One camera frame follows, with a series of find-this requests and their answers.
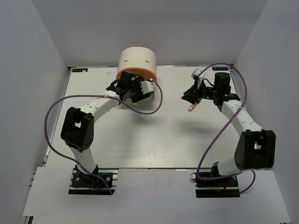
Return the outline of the grey green bottom drawer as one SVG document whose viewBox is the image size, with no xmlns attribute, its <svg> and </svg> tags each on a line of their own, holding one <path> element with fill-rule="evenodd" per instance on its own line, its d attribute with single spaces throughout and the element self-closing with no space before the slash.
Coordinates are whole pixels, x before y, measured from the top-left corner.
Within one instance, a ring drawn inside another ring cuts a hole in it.
<svg viewBox="0 0 299 224">
<path fill-rule="evenodd" d="M 145 102 L 145 103 L 152 102 L 155 99 L 155 92 L 153 91 L 153 92 L 147 93 L 147 94 L 143 95 L 142 97 L 143 97 L 143 99 L 140 102 L 142 102 L 142 103 L 143 102 Z"/>
</svg>

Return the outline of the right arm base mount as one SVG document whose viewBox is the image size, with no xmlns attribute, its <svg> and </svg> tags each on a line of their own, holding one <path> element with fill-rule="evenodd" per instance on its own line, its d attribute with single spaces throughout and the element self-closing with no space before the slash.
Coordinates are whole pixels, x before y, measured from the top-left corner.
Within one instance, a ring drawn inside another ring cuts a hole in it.
<svg viewBox="0 0 299 224">
<path fill-rule="evenodd" d="M 197 198 L 237 198 L 240 197 L 238 181 L 236 177 L 220 180 L 200 180 L 196 173 L 191 173 L 191 181 L 195 182 Z"/>
</svg>

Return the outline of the cream round drawer organizer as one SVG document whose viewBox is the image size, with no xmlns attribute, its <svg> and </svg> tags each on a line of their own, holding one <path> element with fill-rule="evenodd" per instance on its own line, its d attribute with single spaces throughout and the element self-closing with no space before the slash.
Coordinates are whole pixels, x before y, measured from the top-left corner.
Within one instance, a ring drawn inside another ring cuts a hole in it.
<svg viewBox="0 0 299 224">
<path fill-rule="evenodd" d="M 154 71 L 157 69 L 156 55 L 152 50 L 145 47 L 127 48 L 121 53 L 118 70 L 128 67 L 146 68 Z"/>
</svg>

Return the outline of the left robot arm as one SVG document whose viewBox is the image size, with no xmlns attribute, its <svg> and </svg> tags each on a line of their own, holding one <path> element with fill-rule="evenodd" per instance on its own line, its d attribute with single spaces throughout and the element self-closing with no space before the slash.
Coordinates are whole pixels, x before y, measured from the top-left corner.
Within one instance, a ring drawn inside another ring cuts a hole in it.
<svg viewBox="0 0 299 224">
<path fill-rule="evenodd" d="M 102 94 L 102 97 L 80 107 L 70 107 L 67 110 L 61 139 L 74 154 L 75 160 L 82 165 L 83 181 L 88 186 L 98 183 L 99 175 L 96 173 L 97 165 L 91 152 L 94 139 L 94 124 L 106 112 L 117 107 L 121 101 L 131 99 L 133 103 L 146 99 L 151 92 L 157 90 L 156 84 L 151 79 L 125 70 L 121 76 L 114 80 Z"/>
</svg>

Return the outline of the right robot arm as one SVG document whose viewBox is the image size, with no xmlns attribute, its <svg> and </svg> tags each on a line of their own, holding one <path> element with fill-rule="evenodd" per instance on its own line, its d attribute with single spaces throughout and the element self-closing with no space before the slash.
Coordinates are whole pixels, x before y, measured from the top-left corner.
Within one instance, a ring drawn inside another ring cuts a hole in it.
<svg viewBox="0 0 299 224">
<path fill-rule="evenodd" d="M 258 125 L 243 107 L 239 96 L 231 92 L 230 75 L 217 72 L 214 84 L 206 86 L 204 79 L 192 74 L 194 84 L 184 92 L 182 99 L 193 106 L 201 100 L 211 100 L 219 111 L 228 118 L 227 125 L 232 125 L 239 136 L 234 155 L 225 161 L 215 162 L 209 177 L 199 173 L 196 177 L 203 181 L 212 181 L 222 186 L 229 177 L 247 170 L 272 168 L 275 160 L 276 135 L 272 130 L 265 130 Z"/>
</svg>

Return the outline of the orange top drawer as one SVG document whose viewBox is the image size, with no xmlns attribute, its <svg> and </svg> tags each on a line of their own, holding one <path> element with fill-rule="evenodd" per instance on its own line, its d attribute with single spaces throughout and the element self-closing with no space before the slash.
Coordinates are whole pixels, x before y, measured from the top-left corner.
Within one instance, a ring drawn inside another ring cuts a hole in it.
<svg viewBox="0 0 299 224">
<path fill-rule="evenodd" d="M 128 68 L 118 70 L 117 74 L 116 74 L 116 79 L 120 79 L 121 73 L 123 71 L 133 72 L 133 73 L 137 74 L 138 76 L 143 77 L 145 80 L 149 80 L 152 78 L 155 82 L 157 82 L 157 75 L 156 75 L 157 70 L 156 69 L 154 69 L 154 71 L 151 71 L 146 68 L 128 67 Z"/>
</svg>

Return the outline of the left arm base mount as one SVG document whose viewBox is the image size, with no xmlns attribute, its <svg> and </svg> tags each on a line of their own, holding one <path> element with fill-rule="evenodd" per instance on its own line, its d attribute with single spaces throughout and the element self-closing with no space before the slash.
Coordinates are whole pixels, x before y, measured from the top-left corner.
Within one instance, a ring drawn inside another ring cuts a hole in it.
<svg viewBox="0 0 299 224">
<path fill-rule="evenodd" d="M 98 175 L 106 181 L 112 194 L 115 192 L 117 186 L 118 171 L 117 169 L 99 169 L 98 171 Z M 72 171 L 68 194 L 112 195 L 101 179 L 93 176 L 90 177 L 87 174 L 81 174 L 75 168 Z"/>
</svg>

